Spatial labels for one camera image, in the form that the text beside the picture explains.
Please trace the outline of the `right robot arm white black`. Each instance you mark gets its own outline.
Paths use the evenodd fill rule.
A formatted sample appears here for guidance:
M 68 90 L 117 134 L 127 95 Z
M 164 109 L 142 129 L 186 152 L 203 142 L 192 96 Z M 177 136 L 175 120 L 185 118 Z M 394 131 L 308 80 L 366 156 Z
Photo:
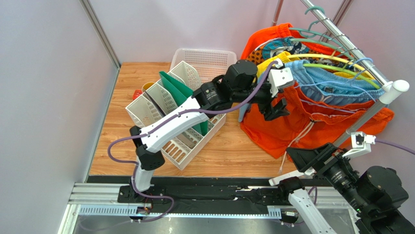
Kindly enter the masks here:
M 414 225 L 399 207 L 409 198 L 396 171 L 372 166 L 359 175 L 346 157 L 349 151 L 326 143 L 315 149 L 288 147 L 287 153 L 300 172 L 309 168 L 325 178 L 357 212 L 361 234 L 413 234 Z

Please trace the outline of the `orange shorts front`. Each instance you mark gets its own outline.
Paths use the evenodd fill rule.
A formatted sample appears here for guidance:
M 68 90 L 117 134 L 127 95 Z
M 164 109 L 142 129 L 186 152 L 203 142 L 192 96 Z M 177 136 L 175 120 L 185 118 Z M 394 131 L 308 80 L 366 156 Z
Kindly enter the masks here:
M 240 124 L 247 136 L 274 158 L 283 156 L 288 147 L 313 149 L 333 143 L 374 104 L 372 100 L 344 106 L 315 102 L 297 85 L 285 88 L 277 100 L 283 98 L 289 115 L 266 121 L 253 104 Z

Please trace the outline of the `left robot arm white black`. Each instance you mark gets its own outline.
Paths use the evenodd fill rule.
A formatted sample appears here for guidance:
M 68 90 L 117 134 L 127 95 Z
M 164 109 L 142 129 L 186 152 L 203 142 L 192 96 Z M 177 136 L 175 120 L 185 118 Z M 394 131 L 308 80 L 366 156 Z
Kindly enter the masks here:
M 264 120 L 272 121 L 289 115 L 284 98 L 273 101 L 284 88 L 293 85 L 290 68 L 277 59 L 257 76 L 257 66 L 248 60 L 239 60 L 229 66 L 226 73 L 215 77 L 195 90 L 178 108 L 161 120 L 145 128 L 132 128 L 136 145 L 137 162 L 130 187 L 133 198 L 167 199 L 166 195 L 146 195 L 155 169 L 165 162 L 161 149 L 174 137 L 188 128 L 210 118 L 256 103 Z

